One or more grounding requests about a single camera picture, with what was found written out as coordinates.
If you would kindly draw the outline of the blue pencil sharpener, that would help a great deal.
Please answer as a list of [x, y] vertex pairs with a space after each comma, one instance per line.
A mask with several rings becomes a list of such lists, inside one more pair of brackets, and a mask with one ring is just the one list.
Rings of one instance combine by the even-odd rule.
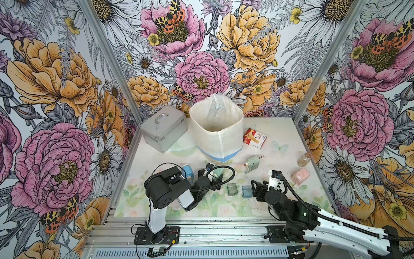
[[184, 165], [182, 166], [183, 170], [184, 170], [184, 176], [187, 180], [189, 181], [193, 181], [194, 180], [194, 173], [193, 173], [193, 169], [190, 165]]

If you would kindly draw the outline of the translucent green shavings tray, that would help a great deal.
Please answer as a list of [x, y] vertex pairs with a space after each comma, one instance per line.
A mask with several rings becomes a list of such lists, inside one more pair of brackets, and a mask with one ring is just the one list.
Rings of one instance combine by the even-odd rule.
[[228, 196], [235, 196], [238, 194], [238, 187], [235, 183], [229, 183], [226, 185], [226, 187]]

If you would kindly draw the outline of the translucent blue shavings tray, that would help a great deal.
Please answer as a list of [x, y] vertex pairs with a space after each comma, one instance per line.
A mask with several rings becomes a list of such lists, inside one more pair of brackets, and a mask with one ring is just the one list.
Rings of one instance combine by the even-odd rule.
[[252, 186], [242, 186], [242, 197], [244, 199], [250, 199], [253, 197], [253, 189]]

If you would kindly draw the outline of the grey-green pencil sharpener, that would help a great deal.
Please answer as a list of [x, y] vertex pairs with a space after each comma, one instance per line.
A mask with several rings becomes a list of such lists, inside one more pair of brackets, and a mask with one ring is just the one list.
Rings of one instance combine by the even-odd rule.
[[250, 173], [256, 170], [259, 167], [260, 160], [263, 158], [265, 158], [264, 155], [261, 155], [261, 156], [253, 155], [249, 157], [248, 159], [246, 159], [245, 163], [243, 164], [243, 166], [245, 167], [245, 172]]

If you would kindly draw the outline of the teal square pencil sharpener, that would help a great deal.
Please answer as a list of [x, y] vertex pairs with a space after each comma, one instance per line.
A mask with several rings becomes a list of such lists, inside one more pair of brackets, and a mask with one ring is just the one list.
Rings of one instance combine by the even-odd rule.
[[223, 171], [224, 171], [224, 168], [216, 169], [212, 171], [212, 175], [214, 178], [219, 178], [221, 175], [223, 175]]

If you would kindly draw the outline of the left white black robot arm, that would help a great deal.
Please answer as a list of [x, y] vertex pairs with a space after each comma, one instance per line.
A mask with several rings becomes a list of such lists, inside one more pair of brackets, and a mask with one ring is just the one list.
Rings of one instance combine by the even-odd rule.
[[207, 167], [207, 172], [191, 184], [183, 167], [171, 165], [159, 173], [152, 173], [144, 182], [150, 208], [146, 227], [152, 234], [165, 229], [167, 207], [171, 203], [177, 200], [184, 210], [192, 210], [209, 191], [219, 190], [236, 176], [236, 171], [227, 165]]

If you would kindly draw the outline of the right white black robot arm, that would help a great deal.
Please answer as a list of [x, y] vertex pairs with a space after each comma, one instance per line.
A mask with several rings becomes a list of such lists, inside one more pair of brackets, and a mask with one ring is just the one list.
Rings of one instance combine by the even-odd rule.
[[253, 197], [268, 206], [268, 211], [283, 226], [268, 226], [266, 238], [277, 242], [317, 242], [340, 248], [364, 259], [404, 259], [413, 249], [400, 250], [401, 242], [413, 237], [399, 236], [396, 228], [368, 227], [342, 219], [305, 202], [281, 171], [271, 171], [268, 181], [251, 181]]

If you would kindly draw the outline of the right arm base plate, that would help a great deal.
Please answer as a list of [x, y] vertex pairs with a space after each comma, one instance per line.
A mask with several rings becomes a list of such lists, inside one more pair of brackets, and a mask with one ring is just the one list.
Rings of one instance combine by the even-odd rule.
[[264, 235], [270, 243], [307, 243], [304, 231], [287, 226], [267, 226]]

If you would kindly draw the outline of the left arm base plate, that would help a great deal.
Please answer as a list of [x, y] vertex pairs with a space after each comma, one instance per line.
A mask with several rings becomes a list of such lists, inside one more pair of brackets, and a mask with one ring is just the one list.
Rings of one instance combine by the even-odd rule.
[[179, 242], [180, 227], [164, 227], [154, 234], [149, 227], [139, 227], [134, 234], [135, 245], [174, 245]]

